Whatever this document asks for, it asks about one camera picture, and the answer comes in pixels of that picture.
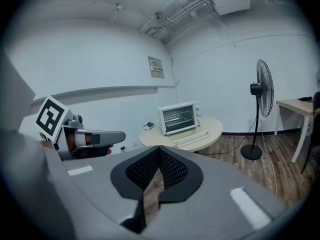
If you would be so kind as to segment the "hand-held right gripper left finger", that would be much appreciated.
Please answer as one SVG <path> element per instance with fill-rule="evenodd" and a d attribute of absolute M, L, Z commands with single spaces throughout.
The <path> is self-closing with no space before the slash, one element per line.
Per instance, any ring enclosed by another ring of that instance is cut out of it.
<path fill-rule="evenodd" d="M 54 220 L 60 234 L 145 234 L 144 187 L 138 171 L 155 164 L 157 147 L 96 158 L 62 161 L 44 149 L 52 197 L 63 213 Z"/>

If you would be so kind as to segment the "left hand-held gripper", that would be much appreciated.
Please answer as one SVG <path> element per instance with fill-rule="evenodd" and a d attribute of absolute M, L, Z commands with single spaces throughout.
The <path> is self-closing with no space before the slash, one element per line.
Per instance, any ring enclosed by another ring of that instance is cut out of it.
<path fill-rule="evenodd" d="M 74 114 L 65 105 L 51 96 L 42 103 L 36 126 L 49 140 L 62 160 L 89 159 L 104 157 L 108 154 L 108 147 L 123 142 L 126 134 L 123 131 L 93 131 L 91 146 L 89 133 L 84 129 L 83 118 Z"/>

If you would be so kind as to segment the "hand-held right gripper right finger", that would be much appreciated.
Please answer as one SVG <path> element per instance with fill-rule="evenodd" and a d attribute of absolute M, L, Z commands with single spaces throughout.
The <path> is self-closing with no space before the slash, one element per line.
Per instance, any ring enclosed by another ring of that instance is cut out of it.
<path fill-rule="evenodd" d="M 149 240 L 273 240 L 286 206 L 232 165 L 182 149 L 171 151 L 202 170 L 200 187 L 184 202 L 162 204 L 142 236 Z"/>

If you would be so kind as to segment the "white oven door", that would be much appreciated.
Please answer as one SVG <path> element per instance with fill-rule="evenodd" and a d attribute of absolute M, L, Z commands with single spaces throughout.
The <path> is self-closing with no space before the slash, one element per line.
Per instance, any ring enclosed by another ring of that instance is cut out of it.
<path fill-rule="evenodd" d="M 195 142 L 204 140 L 210 136 L 210 130 L 198 130 L 190 129 L 180 133 L 171 134 L 169 139 L 177 147 L 181 148 L 187 145 L 191 145 Z"/>

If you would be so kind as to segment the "white toaster oven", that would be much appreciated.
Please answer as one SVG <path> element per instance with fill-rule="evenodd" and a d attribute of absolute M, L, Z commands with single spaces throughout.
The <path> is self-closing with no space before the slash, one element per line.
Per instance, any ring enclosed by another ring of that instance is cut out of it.
<path fill-rule="evenodd" d="M 158 113 L 159 127 L 165 136 L 177 134 L 200 126 L 202 117 L 197 101 L 163 106 L 158 108 Z M 191 122 L 189 122 L 166 127 L 165 121 L 180 117 L 193 118 L 194 124 L 191 124 Z"/>

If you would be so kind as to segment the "beige round table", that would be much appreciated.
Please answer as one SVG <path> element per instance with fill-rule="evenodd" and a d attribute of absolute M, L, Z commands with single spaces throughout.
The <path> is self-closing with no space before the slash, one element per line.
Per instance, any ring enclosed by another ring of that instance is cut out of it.
<path fill-rule="evenodd" d="M 213 117 L 202 117 L 200 126 L 193 128 L 201 131 L 209 130 L 210 136 L 183 147 L 176 147 L 169 139 L 170 135 L 164 135 L 158 126 L 150 130 L 143 130 L 139 134 L 139 141 L 143 146 L 167 146 L 185 151 L 197 152 L 214 144 L 222 135 L 222 123 Z"/>

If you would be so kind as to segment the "person's grey shirt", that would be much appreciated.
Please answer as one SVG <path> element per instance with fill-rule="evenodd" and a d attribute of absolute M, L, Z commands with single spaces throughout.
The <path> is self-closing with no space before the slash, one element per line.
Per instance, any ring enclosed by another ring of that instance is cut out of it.
<path fill-rule="evenodd" d="M 19 132 L 35 96 L 0 47 L 0 222 L 13 240 L 75 240 L 39 141 Z"/>

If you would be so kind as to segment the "black standing fan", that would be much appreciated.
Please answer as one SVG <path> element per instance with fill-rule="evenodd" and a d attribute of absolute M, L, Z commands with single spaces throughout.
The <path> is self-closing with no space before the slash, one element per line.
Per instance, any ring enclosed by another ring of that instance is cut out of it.
<path fill-rule="evenodd" d="M 256 64 L 256 79 L 257 82 L 250 84 L 250 94 L 255 96 L 256 100 L 256 116 L 255 129 L 252 144 L 246 144 L 241 147 L 241 155 L 250 161 L 255 161 L 261 158 L 263 152 L 260 147 L 256 145 L 258 134 L 259 117 L 267 118 L 274 104 L 274 84 L 271 71 L 265 61 L 259 59 Z"/>

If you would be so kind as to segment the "black chair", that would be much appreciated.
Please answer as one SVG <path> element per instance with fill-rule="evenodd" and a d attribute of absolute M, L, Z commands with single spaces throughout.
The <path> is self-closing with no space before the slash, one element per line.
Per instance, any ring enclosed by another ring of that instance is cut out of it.
<path fill-rule="evenodd" d="M 301 174 L 306 169 L 307 163 L 310 159 L 314 159 L 320 157 L 320 153 L 311 156 L 312 148 L 316 148 L 320 146 L 320 91 L 316 92 L 312 99 L 312 119 L 313 119 L 313 128 L 310 135 L 310 142 L 307 150 L 307 156 L 303 167 L 301 169 Z"/>

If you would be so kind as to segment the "white-legged wooden desk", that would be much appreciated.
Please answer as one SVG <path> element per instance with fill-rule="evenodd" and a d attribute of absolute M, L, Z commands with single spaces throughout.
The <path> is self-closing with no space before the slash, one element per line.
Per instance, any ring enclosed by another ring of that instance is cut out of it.
<path fill-rule="evenodd" d="M 291 159 L 291 162 L 294 164 L 298 156 L 300 155 L 302 146 L 304 144 L 304 141 L 307 135 L 309 120 L 313 114 L 313 105 L 311 102 L 300 101 L 298 99 L 277 100 L 275 103 L 274 136 L 277 135 L 278 129 L 280 126 L 280 118 L 281 118 L 280 108 L 281 107 L 286 108 L 290 111 L 293 111 L 294 113 L 298 113 L 299 115 L 303 116 L 303 125 L 302 125 L 300 139 L 299 139 L 297 148 L 294 152 L 294 155 Z"/>

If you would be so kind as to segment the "white ceiling pipes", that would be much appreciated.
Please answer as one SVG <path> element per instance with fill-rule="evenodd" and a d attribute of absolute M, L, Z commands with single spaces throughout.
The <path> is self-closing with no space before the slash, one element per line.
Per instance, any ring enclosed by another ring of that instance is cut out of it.
<path fill-rule="evenodd" d="M 162 19 L 155 19 L 153 14 L 139 29 L 139 33 L 160 40 L 162 44 L 167 44 L 178 33 L 215 14 L 211 8 L 212 0 L 194 0 L 192 2 L 173 0 L 167 6 L 174 2 L 179 3 L 175 11 L 158 10 L 163 12 Z"/>

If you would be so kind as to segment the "grey wall electrical panel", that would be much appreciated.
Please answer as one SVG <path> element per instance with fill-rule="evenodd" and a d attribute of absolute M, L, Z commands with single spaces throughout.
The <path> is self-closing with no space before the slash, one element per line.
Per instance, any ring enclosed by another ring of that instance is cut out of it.
<path fill-rule="evenodd" d="M 164 71 L 162 67 L 162 62 L 160 59 L 154 57 L 148 57 L 150 74 L 152 78 L 163 79 Z"/>

